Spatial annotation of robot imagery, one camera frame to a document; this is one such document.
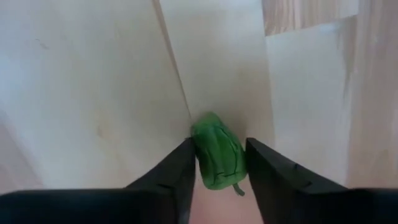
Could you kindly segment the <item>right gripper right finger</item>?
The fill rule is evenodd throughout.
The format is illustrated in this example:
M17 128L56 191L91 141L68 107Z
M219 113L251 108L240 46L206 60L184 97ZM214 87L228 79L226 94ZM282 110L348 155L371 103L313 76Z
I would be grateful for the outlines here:
M265 224L398 224L398 189L349 189L255 138L246 165Z

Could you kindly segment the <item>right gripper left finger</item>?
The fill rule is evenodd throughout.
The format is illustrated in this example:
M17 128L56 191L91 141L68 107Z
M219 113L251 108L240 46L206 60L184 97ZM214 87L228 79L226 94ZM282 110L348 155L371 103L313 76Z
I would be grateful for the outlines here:
M195 148L185 139L119 189L18 190L0 195L0 224L188 224Z

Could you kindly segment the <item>small green bell pepper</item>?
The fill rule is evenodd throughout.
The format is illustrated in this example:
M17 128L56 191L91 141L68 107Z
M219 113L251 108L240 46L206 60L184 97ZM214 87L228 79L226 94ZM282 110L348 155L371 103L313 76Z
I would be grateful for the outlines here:
M245 151L239 138L215 113L204 114L191 127L200 173L209 190L232 187L239 196L239 183L247 175Z

